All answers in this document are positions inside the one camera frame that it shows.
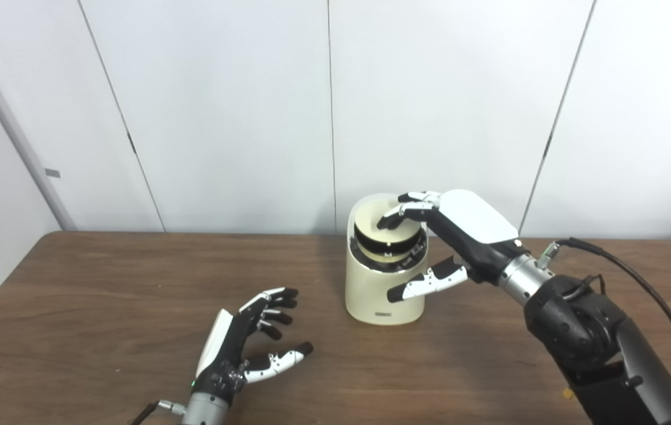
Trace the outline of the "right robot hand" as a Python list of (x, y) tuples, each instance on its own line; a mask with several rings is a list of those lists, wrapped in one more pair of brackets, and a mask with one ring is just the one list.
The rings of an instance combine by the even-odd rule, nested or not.
[(517, 287), (510, 284), (513, 266), (527, 258), (529, 250), (521, 246), (517, 228), (488, 202), (468, 190), (408, 192), (398, 202), (381, 216), (378, 229), (395, 230), (405, 220), (424, 223), (454, 250), (459, 261), (450, 256), (387, 290), (389, 302), (440, 292), (467, 279), (491, 283), (517, 296)]

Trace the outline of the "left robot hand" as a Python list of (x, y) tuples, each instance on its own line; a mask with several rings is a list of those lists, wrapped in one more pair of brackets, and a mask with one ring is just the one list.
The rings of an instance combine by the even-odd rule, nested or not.
[(243, 355), (248, 338), (258, 332), (281, 340), (282, 332), (273, 324), (292, 323), (292, 317), (282, 309), (295, 308), (298, 295), (297, 289), (279, 287), (258, 293), (235, 312), (221, 309), (201, 352), (191, 393), (208, 394), (232, 404), (244, 385), (271, 379), (309, 356), (313, 352), (309, 341), (287, 351), (248, 358)]

